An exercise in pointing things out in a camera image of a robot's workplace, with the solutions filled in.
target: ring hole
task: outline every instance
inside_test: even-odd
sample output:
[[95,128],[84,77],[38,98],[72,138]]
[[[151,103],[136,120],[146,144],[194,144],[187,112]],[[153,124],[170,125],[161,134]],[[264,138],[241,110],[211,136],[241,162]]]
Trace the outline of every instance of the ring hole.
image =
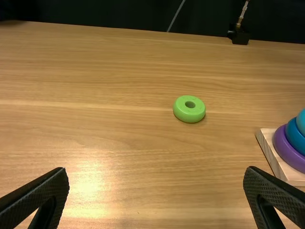
[[192,101],[187,101],[185,102],[185,105],[188,107],[188,108],[194,108],[196,107],[196,104]]

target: wooden base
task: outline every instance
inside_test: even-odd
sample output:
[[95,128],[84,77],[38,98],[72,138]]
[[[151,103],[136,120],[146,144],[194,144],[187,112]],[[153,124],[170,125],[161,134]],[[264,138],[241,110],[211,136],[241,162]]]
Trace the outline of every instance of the wooden base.
[[260,129],[255,133],[256,139],[275,175],[292,186],[305,186],[305,174],[290,167],[276,152],[272,138],[276,129]]

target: stacking ring toy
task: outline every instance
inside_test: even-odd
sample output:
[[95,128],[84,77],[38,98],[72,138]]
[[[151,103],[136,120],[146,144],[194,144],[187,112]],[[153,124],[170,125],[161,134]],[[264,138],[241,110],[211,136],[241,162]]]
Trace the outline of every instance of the stacking ring toy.
[[273,145],[279,156],[292,168],[305,173],[305,156],[298,153],[285,136],[286,125],[279,127],[273,136]]
[[296,125],[303,136],[305,136],[305,109],[303,109],[296,117]]
[[305,137],[296,126],[296,118],[291,119],[287,123],[285,134],[290,145],[305,156]]
[[173,104],[173,113],[185,123],[197,123],[205,116],[205,105],[194,96],[183,95]]

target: purple ring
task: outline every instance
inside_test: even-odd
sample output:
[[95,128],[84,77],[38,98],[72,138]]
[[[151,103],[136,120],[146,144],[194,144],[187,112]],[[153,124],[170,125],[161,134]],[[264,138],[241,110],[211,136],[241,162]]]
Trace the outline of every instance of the purple ring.
[[273,136],[273,145],[279,156],[292,168],[305,173],[305,156],[297,152],[285,136],[286,125],[280,126]]

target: teal ring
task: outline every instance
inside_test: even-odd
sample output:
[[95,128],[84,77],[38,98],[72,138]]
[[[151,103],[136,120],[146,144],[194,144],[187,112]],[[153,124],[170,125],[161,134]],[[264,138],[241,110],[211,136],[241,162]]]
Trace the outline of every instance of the teal ring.
[[305,136],[305,109],[303,109],[296,117],[296,125],[303,136]]
[[305,156],[305,137],[296,126],[296,117],[287,123],[285,135],[290,145]]

